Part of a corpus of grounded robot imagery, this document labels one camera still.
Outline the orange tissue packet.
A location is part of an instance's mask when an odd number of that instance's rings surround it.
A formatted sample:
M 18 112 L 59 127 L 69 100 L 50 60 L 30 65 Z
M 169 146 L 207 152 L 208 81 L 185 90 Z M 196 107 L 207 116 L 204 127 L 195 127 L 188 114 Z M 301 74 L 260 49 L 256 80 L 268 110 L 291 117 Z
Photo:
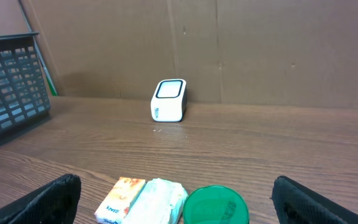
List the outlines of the orange tissue packet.
M 120 177 L 95 211 L 96 221 L 103 224 L 121 224 L 145 184 L 145 179 Z

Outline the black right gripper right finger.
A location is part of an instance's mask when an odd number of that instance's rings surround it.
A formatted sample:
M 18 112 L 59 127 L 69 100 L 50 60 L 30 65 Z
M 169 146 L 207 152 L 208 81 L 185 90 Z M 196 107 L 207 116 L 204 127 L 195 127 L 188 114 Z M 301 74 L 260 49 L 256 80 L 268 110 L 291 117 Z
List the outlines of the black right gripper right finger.
M 358 214 L 281 175 L 272 189 L 281 224 L 358 224 Z

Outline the teal wet wipes packet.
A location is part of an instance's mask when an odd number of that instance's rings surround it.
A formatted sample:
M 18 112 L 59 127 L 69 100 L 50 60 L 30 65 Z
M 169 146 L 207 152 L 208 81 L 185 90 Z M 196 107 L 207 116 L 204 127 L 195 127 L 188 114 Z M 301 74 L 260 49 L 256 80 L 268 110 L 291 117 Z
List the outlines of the teal wet wipes packet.
M 140 193 L 122 224 L 177 224 L 188 198 L 178 182 L 152 179 Z

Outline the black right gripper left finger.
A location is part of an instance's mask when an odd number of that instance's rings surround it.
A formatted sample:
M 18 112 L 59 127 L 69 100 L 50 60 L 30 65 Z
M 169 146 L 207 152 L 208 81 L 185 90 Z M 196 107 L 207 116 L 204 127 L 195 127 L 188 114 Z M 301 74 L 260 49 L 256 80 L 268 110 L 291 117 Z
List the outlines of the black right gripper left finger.
M 80 177 L 65 174 L 0 208 L 0 224 L 72 224 L 80 196 Z

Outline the green lid jar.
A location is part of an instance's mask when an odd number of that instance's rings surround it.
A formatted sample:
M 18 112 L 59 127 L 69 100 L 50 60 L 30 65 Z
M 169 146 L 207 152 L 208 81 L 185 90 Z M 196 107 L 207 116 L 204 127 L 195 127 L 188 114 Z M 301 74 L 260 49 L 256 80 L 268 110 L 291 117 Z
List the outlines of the green lid jar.
M 249 209 L 235 190 L 210 185 L 192 192 L 183 207 L 184 224 L 249 224 Z

